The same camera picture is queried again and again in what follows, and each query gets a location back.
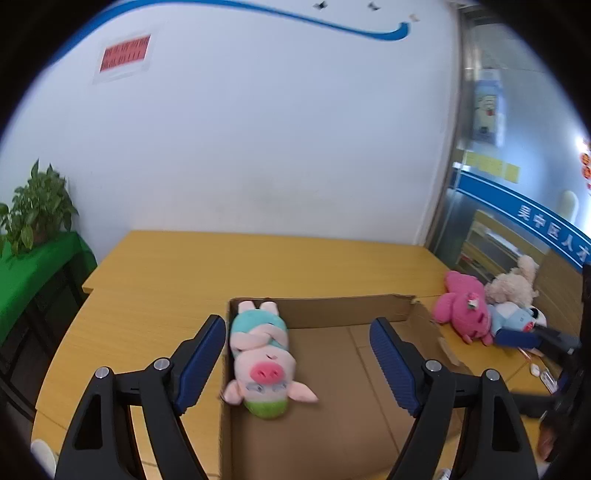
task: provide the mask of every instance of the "pink stuffed toy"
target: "pink stuffed toy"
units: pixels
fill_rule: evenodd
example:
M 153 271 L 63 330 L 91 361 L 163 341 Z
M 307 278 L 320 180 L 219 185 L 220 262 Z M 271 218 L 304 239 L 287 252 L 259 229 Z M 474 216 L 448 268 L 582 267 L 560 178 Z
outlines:
M 453 329 L 466 343 L 480 338 L 490 345 L 491 315 L 485 302 L 484 286 L 476 277 L 450 271 L 445 277 L 448 293 L 437 299 L 433 319 L 437 323 L 451 322 Z

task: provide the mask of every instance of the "stuffed pig toy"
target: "stuffed pig toy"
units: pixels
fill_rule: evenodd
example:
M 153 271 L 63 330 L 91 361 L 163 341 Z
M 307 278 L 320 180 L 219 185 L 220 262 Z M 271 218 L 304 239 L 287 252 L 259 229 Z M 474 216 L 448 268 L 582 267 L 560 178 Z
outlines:
M 294 381 L 296 360 L 287 347 L 287 327 L 274 302 L 266 301 L 260 309 L 251 301 L 241 302 L 230 328 L 236 379 L 226 387 L 223 399 L 231 405 L 244 402 L 262 419 L 285 413 L 288 398 L 318 401 L 311 389 Z
M 451 322 L 453 329 L 466 343 L 475 338 L 492 343 L 491 314 L 486 308 L 484 286 L 476 277 L 449 271 L 445 277 L 447 293 L 437 299 L 433 319 L 437 323 Z

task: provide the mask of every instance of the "blue wave line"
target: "blue wave line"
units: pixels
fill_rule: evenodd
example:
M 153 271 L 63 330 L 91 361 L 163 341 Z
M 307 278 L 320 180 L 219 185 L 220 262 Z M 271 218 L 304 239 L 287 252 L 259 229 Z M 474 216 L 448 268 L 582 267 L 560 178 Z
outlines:
M 402 40 L 410 32 L 410 25 L 407 22 L 400 22 L 397 30 L 391 32 L 368 32 L 364 30 L 356 30 L 354 28 L 343 27 L 331 22 L 324 22 L 317 20 L 312 17 L 305 17 L 303 15 L 297 15 L 283 10 L 277 10 L 269 7 L 262 7 L 259 5 L 247 4 L 245 2 L 238 2 L 234 0 L 132 0 L 124 4 L 115 5 L 112 8 L 102 11 L 97 14 L 92 20 L 90 20 L 84 27 L 82 27 L 77 33 L 74 34 L 52 57 L 50 64 L 60 60 L 66 53 L 78 45 L 85 37 L 90 35 L 94 30 L 99 28 L 101 25 L 107 23 L 109 20 L 122 15 L 126 12 L 134 10 L 140 7 L 146 7 L 149 5 L 159 4 L 202 4 L 202 5 L 214 5 L 217 7 L 228 7 L 228 8 L 239 8 L 243 10 L 251 10 L 260 12 L 268 15 L 277 15 L 279 17 L 291 18 L 292 20 L 299 20 L 301 22 L 319 25 L 321 27 L 332 28 L 341 32 L 351 33 L 354 35 L 361 35 L 362 37 L 373 38 L 374 40 L 382 41 L 395 41 Z

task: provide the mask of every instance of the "blue stripe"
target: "blue stripe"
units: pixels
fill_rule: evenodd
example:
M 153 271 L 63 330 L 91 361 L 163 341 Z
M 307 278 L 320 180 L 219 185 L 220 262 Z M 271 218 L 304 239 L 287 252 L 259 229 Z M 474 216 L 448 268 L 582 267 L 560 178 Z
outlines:
M 474 175 L 461 172 L 457 191 L 488 205 L 510 220 L 527 228 L 537 238 L 581 270 L 591 260 L 591 239 L 560 215 L 511 189 Z M 544 223 L 537 224 L 539 216 Z
M 279 17 L 290 18 L 292 20 L 298 20 L 301 22 L 318 25 L 320 27 L 332 28 L 345 33 L 351 33 L 354 35 L 361 35 L 362 37 L 373 38 L 374 40 L 382 41 L 395 41 L 402 40 L 410 32 L 410 25 L 407 22 L 401 22 L 397 30 L 385 33 L 367 32 L 364 30 L 356 30 L 354 28 L 343 27 L 331 22 L 324 22 L 311 17 L 305 17 L 303 15 L 297 15 L 283 10 L 277 10 L 275 8 L 262 7 L 260 5 L 247 4 L 244 2 L 236 2 L 233 0 L 132 0 L 124 4 L 115 5 L 112 8 L 102 11 L 97 14 L 92 20 L 90 20 L 84 27 L 82 27 L 77 33 L 74 34 L 70 40 L 68 40 L 52 57 L 50 63 L 55 63 L 60 60 L 66 53 L 78 45 L 84 38 L 90 35 L 94 30 L 104 25 L 109 20 L 122 15 L 126 12 L 134 10 L 136 8 L 148 7 L 150 5 L 161 5 L 161 4 L 202 4 L 202 5 L 214 5 L 216 7 L 228 7 L 238 8 L 242 10 L 250 10 L 253 12 L 259 12 L 268 15 L 277 15 Z

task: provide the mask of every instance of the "blue gripper pad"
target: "blue gripper pad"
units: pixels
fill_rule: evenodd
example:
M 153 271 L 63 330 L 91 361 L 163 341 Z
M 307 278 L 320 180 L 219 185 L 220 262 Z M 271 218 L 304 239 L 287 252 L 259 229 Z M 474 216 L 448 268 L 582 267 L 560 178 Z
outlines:
M 513 348 L 538 348 L 542 340 L 532 332 L 518 332 L 502 328 L 495 335 L 495 344 Z
M 226 322 L 210 315 L 195 338 L 185 340 L 172 355 L 172 400 L 178 415 L 197 403 L 225 342 Z
M 396 403 L 401 408 L 408 410 L 413 417 L 416 417 L 423 405 L 416 395 L 417 385 L 415 375 L 413 375 L 413 372 L 404 361 L 404 353 L 400 352 L 398 346 L 395 345 L 398 342 L 398 346 L 402 346 L 405 343 L 394 332 L 394 329 L 389 323 L 380 323 L 378 319 L 372 322 L 369 327 L 369 343 L 390 386 L 390 390 L 394 394 Z M 416 351 L 416 354 L 420 359 L 423 358 L 418 351 Z

